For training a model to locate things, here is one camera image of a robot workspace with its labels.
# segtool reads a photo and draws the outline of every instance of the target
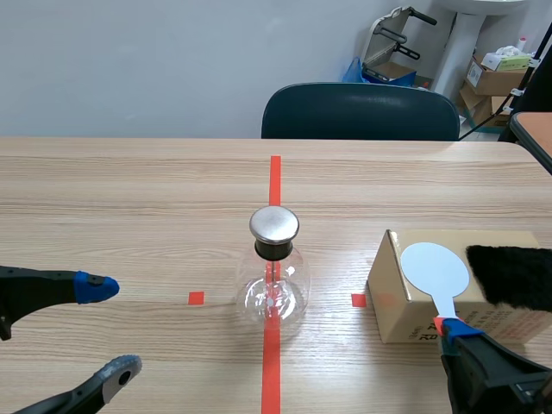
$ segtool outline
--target dark green chair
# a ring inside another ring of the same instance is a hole
[[[401,86],[302,84],[268,101],[262,138],[458,141],[456,107],[443,95]]]

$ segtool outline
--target black brush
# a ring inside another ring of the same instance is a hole
[[[552,311],[552,250],[469,246],[466,254],[490,304]]]

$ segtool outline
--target metal cap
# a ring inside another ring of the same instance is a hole
[[[269,245],[291,242],[299,232],[299,220],[290,210],[269,205],[257,210],[249,220],[255,239]]]

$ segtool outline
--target floor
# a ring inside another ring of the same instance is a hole
[[[470,130],[469,125],[467,122],[464,122],[460,126],[460,136],[463,136]],[[463,141],[498,141],[499,140],[499,134],[486,134],[484,132],[473,132],[472,134],[468,135],[466,138],[463,139]]]

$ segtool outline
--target glass bottle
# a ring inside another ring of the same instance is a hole
[[[304,314],[311,275],[306,260],[293,247],[299,220],[290,210],[268,206],[249,220],[255,242],[237,271],[237,309],[265,327],[290,325]]]

